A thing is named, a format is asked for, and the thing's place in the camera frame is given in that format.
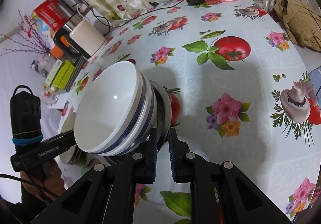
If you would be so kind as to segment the person's left hand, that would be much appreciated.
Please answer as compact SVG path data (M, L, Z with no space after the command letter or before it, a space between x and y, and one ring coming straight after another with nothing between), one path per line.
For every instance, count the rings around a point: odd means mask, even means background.
M57 195L59 197L60 195L62 195L64 193L65 186L64 186L64 180L61 178L61 169L59 168L56 160L52 159L50 161L50 167L49 167L48 171L49 171L48 177L43 182L38 180L33 175L31 175L31 173L29 173L29 176L31 176L33 178L34 182L37 185L44 186L47 190L49 190L50 192L54 193L55 195ZM20 172L20 177L22 179L31 181L30 178L28 177L28 175L24 171ZM29 185L27 183L22 183L22 185L28 193L35 196L37 199L44 201L40 196L39 190L35 186ZM51 201L56 200L55 196L52 196L51 194L48 194L47 192L44 192L44 194Z

